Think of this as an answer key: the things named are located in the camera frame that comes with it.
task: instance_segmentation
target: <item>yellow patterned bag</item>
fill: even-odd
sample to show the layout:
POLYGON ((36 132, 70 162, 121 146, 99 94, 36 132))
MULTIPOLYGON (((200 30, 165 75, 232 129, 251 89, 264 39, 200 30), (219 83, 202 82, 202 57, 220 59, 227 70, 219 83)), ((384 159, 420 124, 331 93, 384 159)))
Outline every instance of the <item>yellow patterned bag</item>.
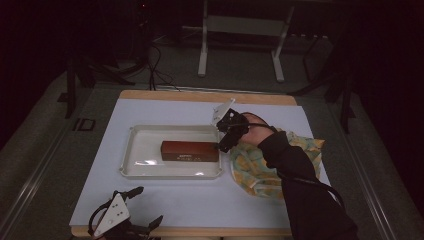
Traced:
MULTIPOLYGON (((288 132, 287 139, 292 146, 299 146, 311 160, 319 179, 321 148, 324 140, 297 136, 288 132)), ((231 171, 235 182, 247 193, 258 197, 283 198, 281 179, 275 169, 269 169, 262 151, 250 144, 239 143, 230 151, 231 171)))

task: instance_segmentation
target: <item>gray floor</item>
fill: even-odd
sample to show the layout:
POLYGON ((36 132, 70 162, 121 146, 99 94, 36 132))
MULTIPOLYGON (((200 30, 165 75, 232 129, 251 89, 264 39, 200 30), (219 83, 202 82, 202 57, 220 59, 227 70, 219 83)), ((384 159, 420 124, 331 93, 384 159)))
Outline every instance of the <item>gray floor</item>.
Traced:
MULTIPOLYGON (((302 57, 311 42, 305 39, 291 37, 285 43, 281 61, 286 81, 276 83, 269 53, 272 45, 259 44, 258 47, 251 44, 229 45, 212 41, 209 47, 207 75, 199 78, 197 76, 200 54, 199 37, 191 33, 187 36, 189 37, 181 45, 169 44, 166 38, 157 40, 157 46, 161 51, 157 69, 171 76, 172 79, 166 75, 159 75, 167 82, 172 81, 172 84, 180 90, 213 89, 284 94, 308 84, 302 57)), ((322 66, 329 49, 331 45, 321 40, 309 55, 308 64, 310 64, 312 75, 322 66)), ((151 56, 154 62, 159 55, 153 49, 151 56)), ((9 233, 7 239, 66 239, 71 236, 68 223, 84 185, 84 176, 87 176, 97 152, 97 149, 84 147, 83 143, 100 144, 120 89, 128 89, 126 86, 98 77, 99 82, 94 89, 78 88, 77 109, 71 119, 65 119, 66 105, 56 101, 60 93, 66 91, 66 74, 64 73, 50 85, 28 118, 0 152, 2 169, 0 220, 15 223, 7 225, 3 222, 1 233, 5 232, 5 227, 10 227, 6 231, 9 233), (70 130, 76 118, 94 116, 99 125, 90 134, 70 130), (34 169, 38 170, 38 174, 31 175, 34 169), (39 185, 34 188, 26 185, 34 182, 39 185), (22 208, 13 208, 13 204, 23 190, 29 198, 19 199, 21 203, 24 203, 22 208), (10 210, 14 210, 12 216, 8 215, 10 210)), ((137 83, 131 88, 148 88, 149 72, 147 70, 126 76, 126 78, 137 83)), ((158 84, 158 89, 176 89, 160 86, 159 84, 164 82, 159 76, 155 77, 155 82, 158 84)), ((322 102, 326 88, 327 86, 322 86, 307 94, 305 98, 308 101, 322 102)), ((336 103, 329 105, 329 108, 337 115, 339 106, 340 104, 336 103)), ((357 96, 354 96, 352 100, 352 109, 356 118, 350 120, 350 127, 354 131, 349 136, 342 136, 341 139, 345 139, 347 145, 352 147, 355 157, 360 160, 360 165, 347 167, 366 169, 368 182, 377 186, 373 190, 376 191, 375 195, 379 196, 377 200, 381 201, 381 208, 390 222, 390 225, 383 230, 376 227, 375 223, 360 224, 361 239, 424 239, 423 221, 399 181, 390 157, 357 96)), ((319 124, 318 121, 311 121, 310 124, 312 129, 320 127, 315 126, 319 124)), ((325 136, 332 133, 319 132, 318 134, 325 136)), ((330 176, 330 180, 331 177, 343 178, 343 176, 334 175, 330 176)), ((367 200, 370 203, 375 201, 375 199, 367 200)), ((365 209, 364 213, 355 214, 369 215, 370 213, 365 209)))

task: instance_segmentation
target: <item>clear plastic tray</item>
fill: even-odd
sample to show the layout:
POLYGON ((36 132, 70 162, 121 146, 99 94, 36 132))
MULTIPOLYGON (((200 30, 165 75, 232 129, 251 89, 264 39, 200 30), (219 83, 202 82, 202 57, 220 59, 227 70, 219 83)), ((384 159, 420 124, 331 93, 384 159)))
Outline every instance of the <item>clear plastic tray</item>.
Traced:
POLYGON ((213 179, 221 172, 218 162, 163 161, 162 141, 219 142, 219 132, 210 125, 136 125, 130 128, 120 172, 129 179, 213 179))

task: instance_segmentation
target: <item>brown rectangular block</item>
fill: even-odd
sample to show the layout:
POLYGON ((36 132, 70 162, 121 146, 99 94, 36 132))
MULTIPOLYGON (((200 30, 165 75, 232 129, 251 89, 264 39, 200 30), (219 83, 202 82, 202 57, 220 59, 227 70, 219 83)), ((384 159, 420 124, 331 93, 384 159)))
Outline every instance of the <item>brown rectangular block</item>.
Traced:
POLYGON ((215 142, 163 141, 162 160, 184 162, 218 162, 219 150, 215 142))

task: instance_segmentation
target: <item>table leg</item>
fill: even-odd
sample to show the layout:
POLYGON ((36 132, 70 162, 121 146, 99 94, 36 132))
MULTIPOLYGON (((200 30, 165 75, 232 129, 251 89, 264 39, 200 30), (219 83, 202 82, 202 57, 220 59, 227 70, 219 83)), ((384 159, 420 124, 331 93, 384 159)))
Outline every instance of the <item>table leg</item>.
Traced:
POLYGON ((208 0, 203 1, 203 27, 202 27, 202 49, 200 51, 199 70, 197 74, 199 77, 206 76, 206 63, 208 60, 208 0))
POLYGON ((275 71, 275 76, 277 78, 277 82, 284 82, 283 70, 281 68, 281 62, 280 62, 280 53, 281 53, 281 49, 283 48, 284 40, 287 37, 287 31, 290 26, 290 21, 293 16, 293 12, 294 12, 294 6, 290 7, 289 9, 283 29, 281 30, 280 41, 278 43, 277 48, 271 51, 271 57, 272 57, 272 62, 274 64, 274 71, 275 71))

